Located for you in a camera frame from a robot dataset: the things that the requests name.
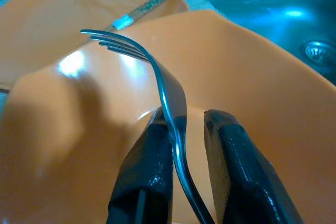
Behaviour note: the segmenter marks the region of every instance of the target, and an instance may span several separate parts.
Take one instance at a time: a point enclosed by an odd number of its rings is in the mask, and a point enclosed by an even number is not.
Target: orange plate
[[[104,29],[146,1],[11,0],[0,10],[0,84],[13,84],[75,50],[86,40],[80,29]],[[168,0],[143,20],[187,10],[183,0]]]
[[[336,223],[333,85],[210,11],[155,19],[121,33],[180,80],[188,105],[188,162],[212,214],[203,139],[203,112],[210,108],[239,119],[306,223]],[[160,105],[157,92],[149,64],[96,42],[19,79],[3,115],[0,217],[10,223],[104,223],[119,166],[146,113]],[[198,223],[174,179],[173,221]]]

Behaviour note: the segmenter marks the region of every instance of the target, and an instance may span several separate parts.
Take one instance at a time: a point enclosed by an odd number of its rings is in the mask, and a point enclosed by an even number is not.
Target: drain strainer
[[[302,47],[303,54],[322,67],[336,67],[336,46],[322,41],[311,41]]]

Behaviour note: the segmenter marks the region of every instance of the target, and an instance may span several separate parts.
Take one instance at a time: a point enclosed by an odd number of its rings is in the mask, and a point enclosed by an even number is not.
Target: stainless steel sink
[[[209,0],[336,84],[336,0]]]

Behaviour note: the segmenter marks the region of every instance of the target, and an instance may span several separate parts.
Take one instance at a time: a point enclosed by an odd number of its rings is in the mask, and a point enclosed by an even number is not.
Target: sink drain
[[[336,67],[336,46],[322,42],[311,41],[302,46],[304,56],[322,67]]]

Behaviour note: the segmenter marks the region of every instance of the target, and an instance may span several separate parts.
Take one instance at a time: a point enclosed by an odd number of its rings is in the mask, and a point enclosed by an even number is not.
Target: fork
[[[90,35],[90,39],[99,41],[99,45],[108,50],[124,54],[152,65],[164,118],[168,126],[173,146],[174,164],[179,181],[187,199],[201,224],[214,224],[189,172],[185,134],[187,123],[187,105],[183,88],[179,81],[161,65],[144,47],[125,36],[108,31],[82,29],[83,34]]]

